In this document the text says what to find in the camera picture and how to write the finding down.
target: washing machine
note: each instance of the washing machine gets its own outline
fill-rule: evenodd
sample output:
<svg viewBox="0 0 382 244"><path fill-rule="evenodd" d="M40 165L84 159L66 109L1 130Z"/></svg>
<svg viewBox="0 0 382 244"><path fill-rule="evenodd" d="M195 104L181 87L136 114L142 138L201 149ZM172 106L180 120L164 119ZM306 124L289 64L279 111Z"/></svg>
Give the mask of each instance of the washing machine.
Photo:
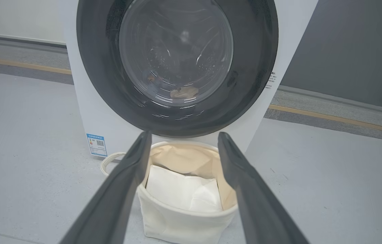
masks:
<svg viewBox="0 0 382 244"><path fill-rule="evenodd" d="M318 0L65 0L64 32L90 153L152 142L245 152Z"/></svg>

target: white cloth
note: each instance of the white cloth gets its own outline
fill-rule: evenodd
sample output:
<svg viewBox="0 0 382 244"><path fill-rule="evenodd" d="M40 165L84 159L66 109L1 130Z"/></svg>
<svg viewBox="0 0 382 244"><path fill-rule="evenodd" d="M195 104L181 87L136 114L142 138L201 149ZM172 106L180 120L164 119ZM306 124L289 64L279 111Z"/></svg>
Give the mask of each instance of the white cloth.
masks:
<svg viewBox="0 0 382 244"><path fill-rule="evenodd" d="M184 176L151 165L146 190L154 198L171 207L201 213L222 211L216 179Z"/></svg>

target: washing machine door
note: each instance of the washing machine door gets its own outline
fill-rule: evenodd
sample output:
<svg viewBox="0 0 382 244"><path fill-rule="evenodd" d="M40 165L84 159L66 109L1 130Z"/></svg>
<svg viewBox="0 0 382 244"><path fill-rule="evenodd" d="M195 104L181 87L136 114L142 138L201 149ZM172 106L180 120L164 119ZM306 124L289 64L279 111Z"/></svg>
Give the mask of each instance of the washing machine door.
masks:
<svg viewBox="0 0 382 244"><path fill-rule="evenodd" d="M238 119L270 77L273 0L80 0L77 38L93 86L119 116L171 138Z"/></svg>

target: floor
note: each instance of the floor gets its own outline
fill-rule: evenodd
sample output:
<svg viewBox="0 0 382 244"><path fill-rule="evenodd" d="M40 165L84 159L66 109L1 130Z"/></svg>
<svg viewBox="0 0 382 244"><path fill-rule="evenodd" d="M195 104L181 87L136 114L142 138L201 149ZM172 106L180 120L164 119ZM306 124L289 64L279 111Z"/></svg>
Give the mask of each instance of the floor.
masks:
<svg viewBox="0 0 382 244"><path fill-rule="evenodd" d="M271 104L382 126L382 111L347 105L318 97L278 90Z"/></svg>
<svg viewBox="0 0 382 244"><path fill-rule="evenodd" d="M70 69L65 48L0 40L0 60Z"/></svg>
<svg viewBox="0 0 382 244"><path fill-rule="evenodd" d="M73 85L0 74L0 243L58 243L105 179L78 111ZM246 156L310 243L382 243L382 139L264 119ZM137 198L125 243L165 243Z"/></svg>

